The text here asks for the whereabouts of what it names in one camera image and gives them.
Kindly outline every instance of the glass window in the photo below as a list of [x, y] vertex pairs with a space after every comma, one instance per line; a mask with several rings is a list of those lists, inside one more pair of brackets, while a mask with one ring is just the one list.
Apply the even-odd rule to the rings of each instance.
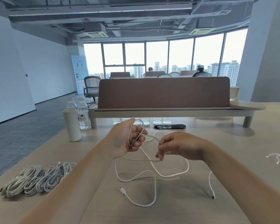
[[129, 71], [130, 75], [134, 76], [135, 78], [143, 78], [145, 66], [126, 67], [126, 71]]
[[218, 34], [196, 38], [193, 70], [203, 65], [204, 71], [217, 76], [223, 36], [223, 34]]
[[101, 44], [84, 44], [86, 63], [89, 75], [96, 75], [104, 79], [104, 66]]
[[220, 76], [230, 78], [230, 86], [235, 86], [248, 29], [226, 34]]
[[111, 72], [124, 72], [124, 67], [106, 67], [106, 77], [110, 78]]
[[144, 43], [125, 44], [126, 64], [144, 64]]
[[122, 44], [104, 44], [105, 64], [123, 64]]
[[154, 71], [167, 73], [168, 41], [146, 43], [146, 69], [152, 67]]
[[193, 43], [193, 38], [170, 41], [168, 73], [192, 69]]

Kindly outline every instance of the exposed ceiling ductwork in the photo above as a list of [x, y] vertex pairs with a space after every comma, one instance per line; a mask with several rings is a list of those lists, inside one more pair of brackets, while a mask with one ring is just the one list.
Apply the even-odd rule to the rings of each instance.
[[[217, 33], [247, 26], [254, 3], [254, 0], [3, 1], [8, 3], [11, 22], [51, 26], [77, 35], [74, 41], [79, 42], [191, 37], [203, 28], [208, 28], [208, 33]], [[87, 25], [101, 25], [95, 32], [102, 37], [90, 37]]]

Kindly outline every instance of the desk leg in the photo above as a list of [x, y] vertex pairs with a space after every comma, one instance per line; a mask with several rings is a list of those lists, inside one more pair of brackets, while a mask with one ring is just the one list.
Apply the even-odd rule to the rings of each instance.
[[96, 118], [94, 116], [94, 109], [88, 109], [88, 115], [90, 119], [91, 129], [97, 129]]
[[244, 119], [243, 127], [250, 128], [253, 116], [246, 116]]

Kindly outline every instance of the hand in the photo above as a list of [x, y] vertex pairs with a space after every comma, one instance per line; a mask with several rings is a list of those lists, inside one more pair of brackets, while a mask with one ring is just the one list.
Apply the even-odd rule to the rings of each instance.
[[[114, 149], [114, 158], [122, 157], [127, 152], [137, 151], [142, 145], [142, 142], [145, 141], [145, 137], [143, 135], [140, 135], [138, 140], [134, 143], [133, 147], [129, 146], [129, 143], [131, 144], [139, 135], [136, 132], [140, 133], [142, 131], [142, 127], [133, 125], [134, 122], [135, 119], [133, 118], [116, 124], [105, 137], [104, 140], [108, 142], [108, 146], [111, 146]], [[130, 137], [128, 139], [127, 137], [129, 135], [131, 126], [132, 132], [130, 133]]]
[[186, 159], [203, 160], [203, 153], [211, 142], [185, 132], [167, 134], [161, 139], [156, 158], [163, 160], [166, 155], [181, 155]]

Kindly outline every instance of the white thermos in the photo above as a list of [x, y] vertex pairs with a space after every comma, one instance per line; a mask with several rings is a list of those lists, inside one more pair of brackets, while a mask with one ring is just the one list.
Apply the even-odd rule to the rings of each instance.
[[63, 117], [70, 142], [80, 140], [82, 136], [76, 109], [69, 108], [64, 110]]

